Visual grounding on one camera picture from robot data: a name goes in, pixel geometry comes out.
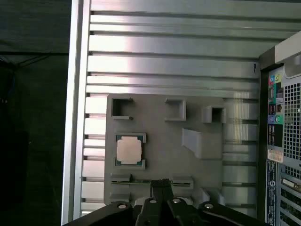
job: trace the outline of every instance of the metal frame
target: metal frame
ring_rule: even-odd
[[[72,1],[68,85],[66,101],[65,145],[63,160],[63,192],[61,224],[73,219],[75,144],[77,138],[77,106],[81,54],[83,0]]]
[[[77,115],[78,136],[76,140],[73,219],[77,219],[80,217],[80,206],[81,206],[81,182],[82,182],[83,143],[84,143],[84,126],[85,126],[90,4],[91,4],[90,0],[83,1],[81,56],[80,56],[80,69],[79,69],[79,98],[78,98],[78,115]]]
[[[257,150],[257,218],[265,220],[266,199],[266,161],[267,161],[267,118],[268,118],[268,79],[269,71],[283,66],[275,63],[275,47],[259,56],[260,64],[260,114],[259,114],[259,147]]]

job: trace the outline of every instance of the barcode label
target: barcode label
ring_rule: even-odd
[[[283,151],[268,149],[268,159],[283,163]]]

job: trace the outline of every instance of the metal mesh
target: metal mesh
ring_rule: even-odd
[[[301,160],[301,83],[285,86],[284,156]]]
[[[291,175],[292,177],[301,179],[300,170],[294,169],[292,167],[286,166],[285,173]]]

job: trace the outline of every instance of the label sticker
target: label sticker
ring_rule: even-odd
[[[266,218],[271,226],[276,225],[277,210],[277,163],[267,160],[267,177],[266,177]]]
[[[268,149],[268,159],[283,163],[283,151]]]

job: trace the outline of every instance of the dark background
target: dark background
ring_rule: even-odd
[[[60,225],[70,19],[71,0],[0,1],[0,57],[16,65],[37,55],[51,55],[16,70],[8,98],[10,118],[17,130],[28,134],[28,152],[27,166],[22,168],[18,158],[26,150],[0,146],[10,153],[2,159],[6,181],[1,184],[13,191],[14,181],[25,178],[25,185],[17,183],[14,191],[24,194],[18,204],[12,204],[14,192],[3,194],[8,200],[3,204],[7,207],[2,211],[4,225]],[[5,78],[0,70],[0,89]],[[19,176],[10,174],[11,169],[20,171]]]

